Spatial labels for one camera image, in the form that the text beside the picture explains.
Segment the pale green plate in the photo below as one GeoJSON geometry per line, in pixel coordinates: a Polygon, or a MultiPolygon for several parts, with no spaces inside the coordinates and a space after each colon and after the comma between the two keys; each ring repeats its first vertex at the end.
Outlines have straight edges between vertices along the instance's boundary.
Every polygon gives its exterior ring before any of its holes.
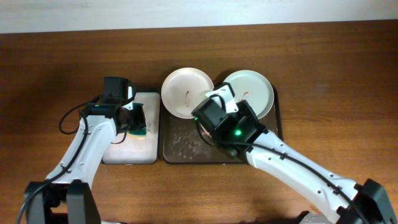
{"type": "Polygon", "coordinates": [[[258,72],[239,70],[228,75],[224,82],[234,91],[236,103],[246,100],[257,118],[264,117],[274,104],[274,91],[271,83],[258,72]]]}

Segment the green and yellow sponge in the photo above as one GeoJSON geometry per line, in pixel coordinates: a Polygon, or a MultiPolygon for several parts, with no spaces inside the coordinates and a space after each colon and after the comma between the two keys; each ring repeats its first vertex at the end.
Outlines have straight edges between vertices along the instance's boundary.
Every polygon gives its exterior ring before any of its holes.
{"type": "Polygon", "coordinates": [[[131,115],[132,122],[127,133],[138,138],[145,138],[147,128],[144,105],[142,103],[134,103],[131,110],[131,115]]]}

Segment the cream white plate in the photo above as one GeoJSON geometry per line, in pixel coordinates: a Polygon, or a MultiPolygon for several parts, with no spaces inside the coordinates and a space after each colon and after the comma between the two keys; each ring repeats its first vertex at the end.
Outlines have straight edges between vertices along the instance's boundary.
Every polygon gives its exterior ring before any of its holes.
{"type": "MultiPolygon", "coordinates": [[[[202,101],[205,101],[208,97],[207,94],[208,93],[212,93],[213,89],[210,90],[205,90],[203,92],[201,92],[199,94],[199,96],[196,98],[196,102],[195,102],[195,106],[197,107],[202,101]]],[[[210,133],[200,124],[200,127],[202,128],[203,132],[207,135],[207,136],[211,136],[210,133]]]]}

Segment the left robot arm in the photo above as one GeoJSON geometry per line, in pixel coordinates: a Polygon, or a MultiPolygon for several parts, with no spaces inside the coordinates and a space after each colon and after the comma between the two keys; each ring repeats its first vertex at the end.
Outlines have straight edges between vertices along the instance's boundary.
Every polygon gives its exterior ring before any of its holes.
{"type": "Polygon", "coordinates": [[[79,125],[65,155],[41,182],[30,182],[16,222],[103,223],[91,193],[107,149],[118,134],[145,127],[136,86],[127,78],[104,78],[102,94],[74,107],[79,125]]]}

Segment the pinkish white plate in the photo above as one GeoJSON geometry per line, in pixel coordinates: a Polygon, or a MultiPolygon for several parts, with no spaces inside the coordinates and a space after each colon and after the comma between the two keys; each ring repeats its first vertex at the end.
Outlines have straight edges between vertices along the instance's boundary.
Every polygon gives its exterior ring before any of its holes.
{"type": "Polygon", "coordinates": [[[164,80],[161,99],[172,115],[192,119],[196,98],[201,92],[210,89],[214,89],[214,84],[205,72],[192,67],[179,68],[164,80]]]}

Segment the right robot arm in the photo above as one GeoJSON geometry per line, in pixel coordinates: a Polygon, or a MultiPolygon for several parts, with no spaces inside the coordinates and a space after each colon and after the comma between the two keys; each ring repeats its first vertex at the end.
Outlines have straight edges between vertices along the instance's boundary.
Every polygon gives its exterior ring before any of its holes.
{"type": "Polygon", "coordinates": [[[192,114],[219,147],[294,189],[329,222],[397,223],[381,184],[368,179],[361,185],[311,161],[261,124],[246,101],[238,103],[237,111],[227,113],[209,99],[192,114]]]}

